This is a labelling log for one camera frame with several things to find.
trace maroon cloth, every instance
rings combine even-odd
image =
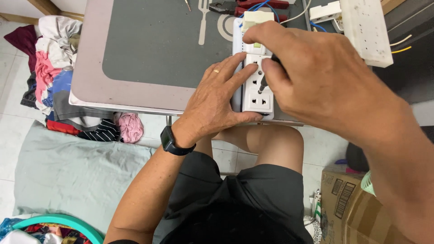
[[[4,39],[12,44],[14,47],[29,55],[29,69],[30,72],[35,71],[36,66],[36,31],[34,25],[18,27],[13,32],[4,36]]]

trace screwdriver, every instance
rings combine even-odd
[[[271,60],[274,62],[278,62],[280,64],[280,66],[283,67],[282,63],[280,62],[280,59],[273,53],[273,55],[271,56]],[[259,91],[258,94],[262,94],[262,91],[268,86],[267,84],[267,80],[265,79],[265,75],[264,77],[262,77],[261,80],[261,86],[259,87]]]

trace white power strip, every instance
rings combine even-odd
[[[383,9],[379,0],[340,0],[344,34],[367,65],[393,64]]]
[[[241,111],[253,111],[258,112],[264,116],[263,120],[272,120],[274,118],[274,94],[267,86],[262,94],[258,93],[259,87],[261,85],[261,80],[264,77],[264,72],[262,70],[262,59],[271,58],[271,51],[265,49],[263,52],[263,46],[258,48],[253,48],[253,44],[247,45],[243,42],[244,33],[239,27],[242,23],[242,18],[236,18],[233,21],[233,46],[232,54],[247,52],[246,59],[243,64],[240,64],[235,72],[242,69],[251,63],[258,64],[258,70],[247,79],[246,83],[243,84],[242,88],[242,105]]]

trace black shorts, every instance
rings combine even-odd
[[[303,176],[300,173],[264,164],[222,180],[217,163],[200,152],[192,152],[184,159],[152,243],[159,244],[191,213],[212,203],[233,201],[266,212],[307,243],[313,243],[303,224]]]

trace fingernail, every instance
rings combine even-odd
[[[264,58],[261,62],[262,70],[264,71],[264,73],[267,72],[268,69],[268,59],[269,58]]]

